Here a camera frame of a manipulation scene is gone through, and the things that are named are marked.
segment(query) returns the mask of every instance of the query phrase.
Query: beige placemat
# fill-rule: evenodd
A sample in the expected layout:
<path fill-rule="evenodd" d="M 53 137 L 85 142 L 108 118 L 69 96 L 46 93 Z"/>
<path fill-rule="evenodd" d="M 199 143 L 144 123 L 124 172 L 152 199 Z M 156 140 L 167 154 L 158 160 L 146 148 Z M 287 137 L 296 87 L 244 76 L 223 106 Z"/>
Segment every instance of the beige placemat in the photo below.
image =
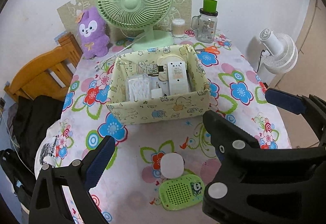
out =
<path fill-rule="evenodd" d="M 95 0 L 71 0 L 57 9 L 66 31 L 73 33 L 79 44 L 80 38 L 75 19 L 79 13 L 92 5 L 95 5 Z M 172 19 L 174 18 L 185 19 L 186 29 L 190 28 L 191 0 L 173 0 L 170 12 L 154 28 L 169 31 L 172 24 Z M 107 26 L 106 34 L 110 36 L 111 43 L 124 38 L 120 32 L 120 29 L 113 26 Z"/>

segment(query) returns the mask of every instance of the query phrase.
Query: green electric fan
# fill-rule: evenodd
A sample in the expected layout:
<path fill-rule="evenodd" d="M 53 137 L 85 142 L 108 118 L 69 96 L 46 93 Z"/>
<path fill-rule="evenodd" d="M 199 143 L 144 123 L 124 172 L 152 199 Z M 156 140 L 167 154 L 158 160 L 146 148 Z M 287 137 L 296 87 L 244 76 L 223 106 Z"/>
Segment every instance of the green electric fan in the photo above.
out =
<path fill-rule="evenodd" d="M 134 51 L 173 45 L 169 32 L 153 30 L 170 11 L 172 0 L 96 0 L 96 3 L 100 15 L 114 27 L 144 30 L 134 40 Z"/>

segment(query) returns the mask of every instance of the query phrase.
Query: wooden chair backrest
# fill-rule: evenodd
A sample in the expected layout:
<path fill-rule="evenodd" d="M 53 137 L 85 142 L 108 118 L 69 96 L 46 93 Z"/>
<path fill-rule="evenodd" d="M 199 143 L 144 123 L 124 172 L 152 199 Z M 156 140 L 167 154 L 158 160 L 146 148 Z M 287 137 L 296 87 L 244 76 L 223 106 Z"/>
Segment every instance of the wooden chair backrest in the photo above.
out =
<path fill-rule="evenodd" d="M 65 99 L 73 74 L 64 60 L 69 60 L 76 68 L 82 50 L 71 33 L 62 36 L 58 41 L 60 46 L 27 63 L 16 74 L 11 84 L 4 88 L 16 102 L 18 96 L 33 100 L 39 95 L 47 95 L 61 101 Z M 57 75 L 65 87 L 61 87 L 50 71 Z"/>

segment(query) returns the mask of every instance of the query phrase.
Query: table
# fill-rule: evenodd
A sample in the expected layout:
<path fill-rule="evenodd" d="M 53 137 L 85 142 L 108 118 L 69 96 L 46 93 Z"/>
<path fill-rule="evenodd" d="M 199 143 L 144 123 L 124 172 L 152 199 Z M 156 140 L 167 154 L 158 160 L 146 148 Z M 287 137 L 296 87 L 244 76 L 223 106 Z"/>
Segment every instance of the table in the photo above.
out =
<path fill-rule="evenodd" d="M 266 88 L 232 41 L 218 32 L 212 44 L 205 44 L 196 41 L 192 30 L 185 33 L 175 44 L 208 47 L 198 52 L 198 58 L 210 81 L 210 109 L 254 136 L 263 149 L 291 148 L 277 108 L 265 100 Z M 205 184 L 221 167 L 202 117 L 124 126 L 105 105 L 115 61 L 106 58 L 129 43 L 118 41 L 105 57 L 79 62 L 61 116 L 56 166 L 83 159 L 109 132 L 116 139 L 116 150 L 98 185 L 90 190 L 108 222 L 215 224 L 201 204 L 166 211 L 158 194 L 166 180 L 160 172 L 166 153 L 179 153 L 185 160 L 184 174 L 196 174 Z M 64 187 L 64 193 L 75 222 L 83 223 L 69 189 Z"/>

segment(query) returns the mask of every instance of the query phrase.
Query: black cable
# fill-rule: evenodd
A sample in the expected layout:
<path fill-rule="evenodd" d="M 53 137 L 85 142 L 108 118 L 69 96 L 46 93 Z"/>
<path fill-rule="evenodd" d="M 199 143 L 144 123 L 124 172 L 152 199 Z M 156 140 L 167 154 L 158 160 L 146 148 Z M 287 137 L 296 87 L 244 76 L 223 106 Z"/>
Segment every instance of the black cable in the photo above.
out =
<path fill-rule="evenodd" d="M 258 63 L 258 69 L 257 69 L 256 73 L 258 73 L 259 66 L 260 66 L 260 62 L 261 62 L 261 56 L 262 56 L 263 52 L 264 52 L 264 50 L 262 50 L 262 51 L 260 52 L 260 58 L 259 58 L 259 63 Z"/>

